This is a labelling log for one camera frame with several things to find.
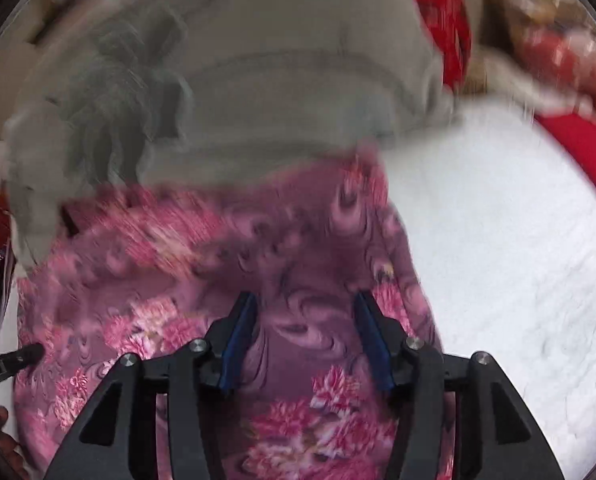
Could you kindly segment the purple floral shirt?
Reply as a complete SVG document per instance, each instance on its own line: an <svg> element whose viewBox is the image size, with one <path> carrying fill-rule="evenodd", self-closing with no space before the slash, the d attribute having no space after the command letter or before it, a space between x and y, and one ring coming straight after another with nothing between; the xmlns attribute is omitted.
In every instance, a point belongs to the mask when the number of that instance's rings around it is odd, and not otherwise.
<svg viewBox="0 0 596 480"><path fill-rule="evenodd" d="M36 472L120 356L166 356L242 292L258 327L220 450L231 479L378 479L397 422L352 319L361 290L430 344L432 309L377 156L328 156L241 188L108 188L65 207L18 284L18 338L45 350L14 387Z"/></svg>

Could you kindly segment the white quilted mattress cover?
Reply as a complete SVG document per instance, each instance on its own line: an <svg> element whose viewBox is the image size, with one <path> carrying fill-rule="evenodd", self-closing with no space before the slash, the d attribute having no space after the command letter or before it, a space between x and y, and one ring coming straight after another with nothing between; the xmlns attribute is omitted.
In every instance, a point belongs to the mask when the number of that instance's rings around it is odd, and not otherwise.
<svg viewBox="0 0 596 480"><path fill-rule="evenodd" d="M380 162L283 162L241 143L168 150L112 216L19 284L19 337L46 355L14 388L44 470L112 361L176 350L262 295L224 464L233 479L375 479L396 422L348 297L369 287L406 330L502 365L563 474L596 464L596 193L535 125L496 103L388 143Z"/></svg>

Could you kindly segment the red blanket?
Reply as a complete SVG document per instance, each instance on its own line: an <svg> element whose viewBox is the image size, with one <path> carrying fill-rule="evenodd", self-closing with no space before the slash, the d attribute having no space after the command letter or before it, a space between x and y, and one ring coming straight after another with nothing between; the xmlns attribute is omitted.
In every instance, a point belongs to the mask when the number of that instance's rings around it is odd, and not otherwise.
<svg viewBox="0 0 596 480"><path fill-rule="evenodd" d="M568 151L596 187L596 124L576 114L536 115L534 119Z"/></svg>

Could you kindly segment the grey floral pillow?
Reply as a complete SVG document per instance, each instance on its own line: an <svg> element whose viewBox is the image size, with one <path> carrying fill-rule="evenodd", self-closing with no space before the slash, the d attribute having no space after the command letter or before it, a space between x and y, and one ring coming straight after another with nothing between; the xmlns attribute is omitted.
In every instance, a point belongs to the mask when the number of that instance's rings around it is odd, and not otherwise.
<svg viewBox="0 0 596 480"><path fill-rule="evenodd" d="M16 254L102 184L240 184L452 114L415 0L84 0L5 125Z"/></svg>

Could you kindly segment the plastic-wrapped doll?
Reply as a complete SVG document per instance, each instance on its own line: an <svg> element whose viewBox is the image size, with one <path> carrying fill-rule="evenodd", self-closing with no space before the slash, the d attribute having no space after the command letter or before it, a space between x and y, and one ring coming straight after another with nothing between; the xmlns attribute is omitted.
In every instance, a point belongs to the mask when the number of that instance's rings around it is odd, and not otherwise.
<svg viewBox="0 0 596 480"><path fill-rule="evenodd" d="M542 116L596 122L596 21L581 0L486 0L485 32L501 44L481 49L484 88Z"/></svg>

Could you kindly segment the red patterned quilt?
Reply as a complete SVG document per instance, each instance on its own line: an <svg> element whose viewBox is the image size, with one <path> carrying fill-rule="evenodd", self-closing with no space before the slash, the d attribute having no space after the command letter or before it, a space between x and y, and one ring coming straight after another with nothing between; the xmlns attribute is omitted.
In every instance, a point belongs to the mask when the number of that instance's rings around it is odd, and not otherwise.
<svg viewBox="0 0 596 480"><path fill-rule="evenodd" d="M442 56L443 83L460 88L472 55L473 36L465 0L415 0L429 35Z"/></svg>

